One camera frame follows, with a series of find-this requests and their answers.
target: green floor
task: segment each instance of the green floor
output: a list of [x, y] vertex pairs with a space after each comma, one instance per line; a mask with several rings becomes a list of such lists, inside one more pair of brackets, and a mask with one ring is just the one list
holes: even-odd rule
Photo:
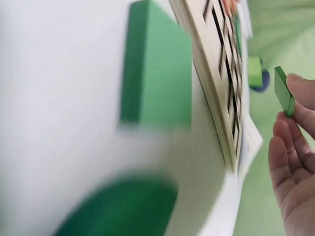
[[[314, 78], [315, 1], [248, 1], [254, 32], [250, 54], [263, 59], [272, 81], [265, 93], [251, 93], [251, 116], [264, 144], [244, 183], [234, 236], [284, 236], [268, 173], [269, 140], [281, 110], [273, 91], [272, 68], [280, 65], [286, 73]], [[307, 139], [314, 147], [314, 141], [309, 136]]]

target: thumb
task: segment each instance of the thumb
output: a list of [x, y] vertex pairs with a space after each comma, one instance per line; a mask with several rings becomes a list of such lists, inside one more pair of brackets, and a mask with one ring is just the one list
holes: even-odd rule
[[314, 80], [305, 80], [299, 75], [289, 74], [286, 84], [298, 103], [310, 110], [315, 110]]

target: small green piece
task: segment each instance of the small green piece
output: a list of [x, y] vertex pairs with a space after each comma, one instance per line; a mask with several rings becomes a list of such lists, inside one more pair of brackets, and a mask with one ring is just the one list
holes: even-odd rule
[[131, 4], [120, 121], [191, 123], [192, 42], [153, 0]]
[[235, 16], [235, 29], [236, 29], [236, 39], [237, 39], [238, 50], [240, 52], [240, 55], [242, 55], [242, 31], [241, 31], [241, 21], [238, 14]]
[[260, 58], [257, 56], [249, 57], [248, 81], [249, 81], [250, 87], [254, 87], [254, 88], [262, 87], [261, 63], [260, 63]]
[[286, 85], [286, 74], [280, 66], [275, 68], [275, 93], [287, 117], [292, 117], [295, 99]]

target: wooden frame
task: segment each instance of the wooden frame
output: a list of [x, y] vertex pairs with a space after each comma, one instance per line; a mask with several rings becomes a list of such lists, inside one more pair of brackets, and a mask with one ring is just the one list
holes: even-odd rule
[[216, 126], [225, 163], [238, 169], [243, 133], [242, 60], [235, 23], [222, 0], [170, 0], [193, 38], [193, 60]]

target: green block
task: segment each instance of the green block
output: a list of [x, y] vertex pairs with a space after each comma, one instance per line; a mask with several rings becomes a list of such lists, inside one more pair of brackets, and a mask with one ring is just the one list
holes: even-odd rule
[[286, 74], [280, 66], [275, 68], [275, 93], [287, 117], [292, 117], [295, 99], [286, 85]]
[[192, 43], [152, 0], [130, 7], [120, 121], [191, 123]]
[[248, 81], [250, 87], [262, 87], [261, 63], [259, 57], [249, 57], [248, 61]]
[[236, 29], [236, 39], [237, 39], [237, 46], [242, 55], [242, 32], [241, 32], [241, 21], [238, 15], [235, 16], [235, 29]]
[[164, 178], [117, 181], [85, 199], [55, 236], [163, 236], [177, 194]]

